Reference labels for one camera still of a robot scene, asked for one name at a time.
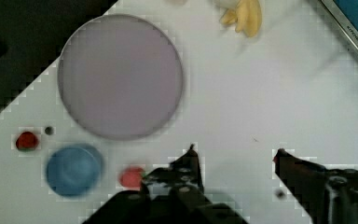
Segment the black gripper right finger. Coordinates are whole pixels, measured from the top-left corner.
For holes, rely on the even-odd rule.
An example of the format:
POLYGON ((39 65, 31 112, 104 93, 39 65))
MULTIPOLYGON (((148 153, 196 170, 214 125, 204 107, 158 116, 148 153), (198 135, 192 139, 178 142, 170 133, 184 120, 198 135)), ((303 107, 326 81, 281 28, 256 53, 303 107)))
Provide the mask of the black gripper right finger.
POLYGON ((313 224, 358 224, 358 170, 328 169, 283 148, 273 161, 275 174, 313 224))

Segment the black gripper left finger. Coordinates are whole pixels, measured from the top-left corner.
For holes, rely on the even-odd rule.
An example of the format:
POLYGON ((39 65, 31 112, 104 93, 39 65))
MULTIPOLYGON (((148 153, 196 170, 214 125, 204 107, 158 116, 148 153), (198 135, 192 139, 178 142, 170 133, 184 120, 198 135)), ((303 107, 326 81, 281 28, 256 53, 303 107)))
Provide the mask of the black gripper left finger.
POLYGON ((167 168, 141 180, 138 190, 114 195, 83 224, 248 224, 224 203, 204 195, 198 153, 191 147, 167 168))

